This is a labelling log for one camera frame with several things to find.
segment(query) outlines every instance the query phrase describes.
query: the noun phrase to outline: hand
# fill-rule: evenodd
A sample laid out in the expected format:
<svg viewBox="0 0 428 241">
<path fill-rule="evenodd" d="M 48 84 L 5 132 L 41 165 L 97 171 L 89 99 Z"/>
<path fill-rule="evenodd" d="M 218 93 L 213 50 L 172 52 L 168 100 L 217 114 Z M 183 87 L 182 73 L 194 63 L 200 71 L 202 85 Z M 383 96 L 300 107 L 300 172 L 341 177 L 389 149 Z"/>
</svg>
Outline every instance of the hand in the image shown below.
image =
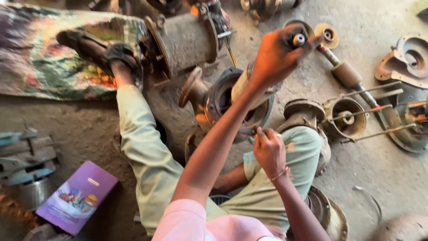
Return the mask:
<svg viewBox="0 0 428 241">
<path fill-rule="evenodd" d="M 285 169 L 285 145 L 272 129 L 259 127 L 254 144 L 254 156 L 268 178 L 275 178 Z"/>
<path fill-rule="evenodd" d="M 302 47 L 293 50 L 283 39 L 298 28 L 305 31 L 303 24 L 297 23 L 265 34 L 254 62 L 251 79 L 260 81 L 258 84 L 264 88 L 276 85 L 287 78 L 324 39 L 323 36 L 312 37 Z"/>
<path fill-rule="evenodd" d="M 119 13 L 119 0 L 111 0 L 109 12 Z"/>
</svg>

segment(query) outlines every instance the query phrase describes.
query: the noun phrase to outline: cardboard box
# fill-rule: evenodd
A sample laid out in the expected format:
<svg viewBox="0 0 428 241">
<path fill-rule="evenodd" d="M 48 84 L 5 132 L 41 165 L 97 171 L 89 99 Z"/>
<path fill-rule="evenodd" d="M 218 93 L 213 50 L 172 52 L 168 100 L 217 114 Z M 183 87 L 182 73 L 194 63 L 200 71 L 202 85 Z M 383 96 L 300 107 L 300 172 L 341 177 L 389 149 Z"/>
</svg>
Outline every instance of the cardboard box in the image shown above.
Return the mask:
<svg viewBox="0 0 428 241">
<path fill-rule="evenodd" d="M 117 181 L 101 167 L 86 161 L 36 213 L 67 233 L 77 235 Z"/>
</svg>

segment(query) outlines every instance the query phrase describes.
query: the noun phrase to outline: bracelet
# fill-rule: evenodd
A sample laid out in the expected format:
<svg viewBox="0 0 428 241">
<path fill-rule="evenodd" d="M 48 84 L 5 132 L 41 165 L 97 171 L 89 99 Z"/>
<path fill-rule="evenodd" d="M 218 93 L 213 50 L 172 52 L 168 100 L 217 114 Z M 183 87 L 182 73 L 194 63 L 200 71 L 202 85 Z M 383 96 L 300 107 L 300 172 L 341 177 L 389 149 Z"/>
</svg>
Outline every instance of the bracelet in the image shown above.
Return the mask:
<svg viewBox="0 0 428 241">
<path fill-rule="evenodd" d="M 290 171 L 290 167 L 286 166 L 284 171 L 282 171 L 281 173 L 278 174 L 278 176 L 276 176 L 275 178 L 269 178 L 270 181 L 275 181 L 276 179 L 278 179 L 280 176 L 288 173 Z"/>
</svg>

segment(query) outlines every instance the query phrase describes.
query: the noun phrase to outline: black sandal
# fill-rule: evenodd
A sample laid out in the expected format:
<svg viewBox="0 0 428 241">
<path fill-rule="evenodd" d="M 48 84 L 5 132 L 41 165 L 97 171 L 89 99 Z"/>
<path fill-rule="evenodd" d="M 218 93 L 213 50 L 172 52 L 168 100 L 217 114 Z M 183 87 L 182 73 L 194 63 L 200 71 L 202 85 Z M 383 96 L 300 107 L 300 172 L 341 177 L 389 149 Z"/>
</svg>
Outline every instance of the black sandal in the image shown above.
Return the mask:
<svg viewBox="0 0 428 241">
<path fill-rule="evenodd" d="M 131 69 L 132 72 L 137 68 L 137 65 L 133 64 L 127 57 L 134 57 L 134 51 L 129 45 L 125 43 L 102 41 L 101 39 L 93 36 L 92 34 L 81 30 L 61 31 L 56 35 L 56 39 L 59 44 L 74 49 L 79 55 L 79 57 L 83 59 L 91 59 L 96 65 L 104 69 L 110 75 L 113 75 L 110 67 L 110 63 L 112 60 L 121 60 Z M 99 59 L 90 58 L 79 48 L 79 42 L 82 39 L 89 39 L 94 41 L 100 46 L 106 48 L 105 52 L 101 56 L 99 56 Z"/>
</svg>

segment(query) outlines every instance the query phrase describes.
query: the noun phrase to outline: pink shirt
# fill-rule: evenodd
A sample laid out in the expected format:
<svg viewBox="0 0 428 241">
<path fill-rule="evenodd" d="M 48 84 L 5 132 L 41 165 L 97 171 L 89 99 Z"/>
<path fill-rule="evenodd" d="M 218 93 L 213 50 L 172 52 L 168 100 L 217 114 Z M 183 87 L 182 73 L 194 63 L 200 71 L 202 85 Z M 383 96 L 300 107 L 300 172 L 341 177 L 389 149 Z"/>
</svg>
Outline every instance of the pink shirt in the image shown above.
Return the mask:
<svg viewBox="0 0 428 241">
<path fill-rule="evenodd" d="M 190 199 L 171 202 L 152 241 L 264 241 L 285 240 L 284 230 L 263 225 L 253 217 L 227 215 L 206 223 L 205 208 Z"/>
</svg>

